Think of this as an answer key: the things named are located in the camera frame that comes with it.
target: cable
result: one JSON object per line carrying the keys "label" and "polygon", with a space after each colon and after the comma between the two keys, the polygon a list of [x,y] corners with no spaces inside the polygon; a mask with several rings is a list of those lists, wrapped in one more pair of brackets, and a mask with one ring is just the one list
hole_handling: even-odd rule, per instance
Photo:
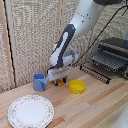
{"label": "cable", "polygon": [[103,31],[106,29],[106,27],[109,25],[109,23],[113,20],[113,18],[116,16],[116,14],[123,8],[127,7],[128,8],[128,5],[127,5],[127,2],[126,2],[126,5],[125,6],[122,6],[120,7],[115,13],[114,15],[112,16],[112,18],[109,20],[109,22],[105,25],[105,27],[103,28],[103,30],[99,33],[99,35],[96,37],[96,39],[94,40],[94,42],[89,46],[89,48],[83,53],[83,55],[73,64],[71,64],[71,66],[74,66],[76,63],[78,63],[82,58],[83,56],[90,50],[90,48],[94,45],[94,43],[96,42],[96,40],[99,38],[99,36],[103,33]]}
{"label": "cable", "polygon": [[128,0],[126,0],[126,6],[127,6],[127,8],[126,8],[126,10],[124,11],[124,13],[123,13],[122,16],[124,16],[124,14],[126,13],[126,11],[128,10],[128,4],[127,4],[127,1],[128,1]]}

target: woven fabric wall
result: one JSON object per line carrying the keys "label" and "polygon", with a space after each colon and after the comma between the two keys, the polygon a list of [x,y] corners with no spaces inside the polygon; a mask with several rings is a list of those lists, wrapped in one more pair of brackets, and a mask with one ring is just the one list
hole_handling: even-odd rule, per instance
{"label": "woven fabric wall", "polygon": [[[111,5],[105,7],[103,13],[101,14],[97,24],[94,27],[93,36],[91,42],[97,37],[103,27],[108,23],[113,14],[118,10],[118,8],[125,5],[125,2],[117,5]],[[114,17],[114,19],[110,22],[108,27],[104,30],[101,36],[98,38],[97,42],[103,39],[108,39],[111,37],[125,39],[125,36],[128,31],[128,11],[123,15],[126,8],[120,10],[118,14]],[[96,52],[97,50],[97,42],[90,50],[88,56]]]}
{"label": "woven fabric wall", "polygon": [[0,0],[0,93],[14,88],[4,11],[3,2]]}
{"label": "woven fabric wall", "polygon": [[[73,18],[73,15],[76,12],[79,1],[80,0],[65,0],[63,29],[67,26],[67,24],[70,23],[71,19]],[[79,57],[87,49],[87,46],[90,42],[91,34],[92,34],[92,31],[78,37],[75,41],[71,43],[71,46],[74,49],[76,49],[77,52],[79,53]],[[83,59],[81,59],[77,65],[80,65],[81,63],[85,63],[85,61],[86,61],[86,56],[84,56]]]}
{"label": "woven fabric wall", "polygon": [[51,66],[49,58],[56,43],[58,7],[59,0],[7,1],[8,16],[12,15],[13,21],[10,31],[15,39],[11,43],[17,86],[32,82],[35,73],[46,75]]}

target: yellow object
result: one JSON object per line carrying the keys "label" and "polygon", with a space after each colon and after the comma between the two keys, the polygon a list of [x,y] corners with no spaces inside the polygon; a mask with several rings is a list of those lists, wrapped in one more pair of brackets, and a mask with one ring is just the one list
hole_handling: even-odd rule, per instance
{"label": "yellow object", "polygon": [[59,79],[57,79],[56,82],[57,82],[57,84],[58,84],[59,87],[61,87],[61,86],[64,85],[64,82],[61,81],[61,80],[59,80]]}
{"label": "yellow object", "polygon": [[83,93],[86,88],[86,84],[81,80],[71,80],[69,81],[69,89],[71,92],[80,94]]}

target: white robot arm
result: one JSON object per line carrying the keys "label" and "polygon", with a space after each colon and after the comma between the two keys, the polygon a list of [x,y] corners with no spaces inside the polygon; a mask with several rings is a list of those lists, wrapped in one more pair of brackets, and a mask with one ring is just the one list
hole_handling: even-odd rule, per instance
{"label": "white robot arm", "polygon": [[62,33],[50,57],[55,68],[62,68],[78,59],[77,51],[69,44],[80,35],[93,29],[106,5],[117,4],[122,0],[80,0],[76,13]]}

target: wooden countertop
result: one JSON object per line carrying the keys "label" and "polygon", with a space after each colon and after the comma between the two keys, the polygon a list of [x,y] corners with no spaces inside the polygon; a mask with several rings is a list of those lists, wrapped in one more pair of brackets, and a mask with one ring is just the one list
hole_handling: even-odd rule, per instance
{"label": "wooden countertop", "polygon": [[[73,94],[68,87],[72,79],[87,84],[82,94]],[[54,119],[47,128],[109,128],[128,101],[128,80],[117,78],[109,85],[75,68],[62,87],[48,80],[45,91],[33,89],[33,83],[0,94],[0,128],[13,128],[7,119],[13,101],[25,95],[40,95],[54,106]]]}

